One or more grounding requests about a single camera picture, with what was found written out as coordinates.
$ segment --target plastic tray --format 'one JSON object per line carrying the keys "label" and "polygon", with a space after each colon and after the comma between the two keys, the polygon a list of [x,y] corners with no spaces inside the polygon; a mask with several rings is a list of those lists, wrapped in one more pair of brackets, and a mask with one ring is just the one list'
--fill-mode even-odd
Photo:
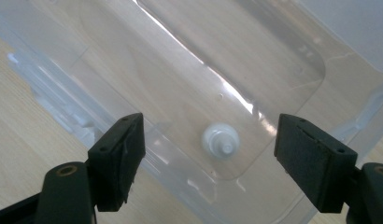
{"label": "plastic tray", "polygon": [[[362,156],[383,135],[383,73],[292,1],[0,1],[13,68],[90,147],[144,113],[143,167],[206,223],[299,223],[312,205],[275,160],[280,113]],[[239,149],[204,149],[213,123]]]}

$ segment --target clear plastic container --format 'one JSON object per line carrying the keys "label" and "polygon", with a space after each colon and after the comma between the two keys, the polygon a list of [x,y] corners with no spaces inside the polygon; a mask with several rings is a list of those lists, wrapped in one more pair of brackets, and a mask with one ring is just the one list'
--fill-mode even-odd
{"label": "clear plastic container", "polygon": [[[383,73],[292,1],[0,1],[8,58],[90,147],[145,115],[143,167],[206,223],[306,222],[314,209],[273,155],[280,113],[364,155],[383,135]],[[230,125],[237,151],[202,144]]]}

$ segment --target small white object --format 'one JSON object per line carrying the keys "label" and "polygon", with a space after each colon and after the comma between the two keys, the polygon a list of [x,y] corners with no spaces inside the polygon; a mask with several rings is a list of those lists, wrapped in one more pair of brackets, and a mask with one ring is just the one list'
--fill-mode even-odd
{"label": "small white object", "polygon": [[203,148],[217,159],[228,159],[240,146],[237,131],[225,123],[211,124],[203,134]]}

